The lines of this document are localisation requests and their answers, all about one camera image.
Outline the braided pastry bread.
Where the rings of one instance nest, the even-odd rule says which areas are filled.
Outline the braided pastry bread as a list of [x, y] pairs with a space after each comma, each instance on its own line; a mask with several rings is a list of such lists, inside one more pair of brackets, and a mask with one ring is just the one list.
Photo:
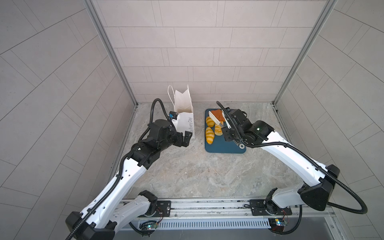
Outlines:
[[215, 124], [215, 131], [214, 131], [216, 136], [222, 136], [222, 127], [220, 125]]

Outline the small striped bun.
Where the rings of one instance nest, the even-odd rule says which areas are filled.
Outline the small striped bun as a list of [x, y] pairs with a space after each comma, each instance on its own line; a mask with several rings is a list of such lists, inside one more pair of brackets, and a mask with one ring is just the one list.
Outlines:
[[212, 128], [212, 127], [214, 127], [215, 126], [215, 122], [211, 119], [211, 117], [207, 117], [206, 118], [206, 124], [207, 124], [207, 126], [208, 127], [210, 127], [210, 128]]

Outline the reddish brown croissant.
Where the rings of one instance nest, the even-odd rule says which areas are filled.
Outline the reddish brown croissant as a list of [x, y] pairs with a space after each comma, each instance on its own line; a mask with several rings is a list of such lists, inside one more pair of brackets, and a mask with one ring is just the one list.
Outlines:
[[211, 110], [211, 113], [213, 116], [215, 116], [215, 118], [220, 121], [220, 122], [224, 122], [225, 121], [225, 117], [223, 116], [223, 111], [221, 109], [217, 109], [217, 110]]

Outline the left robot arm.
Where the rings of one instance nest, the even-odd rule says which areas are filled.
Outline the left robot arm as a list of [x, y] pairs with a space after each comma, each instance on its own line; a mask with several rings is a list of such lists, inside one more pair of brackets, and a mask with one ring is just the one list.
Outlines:
[[172, 122], [174, 113], [164, 113], [165, 119], [154, 120], [156, 103], [164, 106], [160, 99], [153, 101], [148, 128], [122, 157], [117, 174], [88, 206], [67, 217], [68, 240], [112, 240], [137, 217], [152, 216], [156, 212], [158, 198], [149, 191], [143, 191], [128, 204], [119, 206], [134, 183], [160, 158], [162, 151], [170, 146], [188, 147], [193, 136], [188, 131], [177, 132]]

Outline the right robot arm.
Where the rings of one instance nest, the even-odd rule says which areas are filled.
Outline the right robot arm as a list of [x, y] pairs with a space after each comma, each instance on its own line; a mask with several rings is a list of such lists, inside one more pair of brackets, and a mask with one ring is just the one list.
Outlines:
[[[327, 206], [338, 208], [354, 214], [366, 214], [368, 207], [365, 202], [339, 179], [340, 170], [334, 166], [325, 166], [309, 157], [304, 152], [286, 141], [275, 129], [258, 120], [254, 123], [240, 109], [225, 108], [220, 102], [226, 120], [222, 129], [226, 141], [234, 141], [247, 148], [261, 148], [287, 165], [303, 183], [270, 192], [266, 204], [281, 209], [293, 205], [307, 205], [314, 210], [324, 211]], [[335, 186], [340, 186], [349, 193], [360, 205], [360, 209], [352, 209], [330, 202]]]

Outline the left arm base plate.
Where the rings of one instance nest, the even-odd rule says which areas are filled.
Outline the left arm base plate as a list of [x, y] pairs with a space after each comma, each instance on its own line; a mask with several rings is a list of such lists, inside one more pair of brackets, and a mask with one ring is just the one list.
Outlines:
[[171, 201], [157, 201], [156, 209], [152, 217], [159, 218], [164, 217], [167, 218], [171, 214]]

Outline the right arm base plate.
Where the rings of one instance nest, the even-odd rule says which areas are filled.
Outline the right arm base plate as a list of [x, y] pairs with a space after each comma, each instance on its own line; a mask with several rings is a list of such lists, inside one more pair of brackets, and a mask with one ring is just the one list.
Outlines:
[[272, 201], [266, 202], [265, 200], [250, 200], [249, 206], [252, 212], [252, 216], [292, 215], [292, 210], [290, 207], [281, 209]]

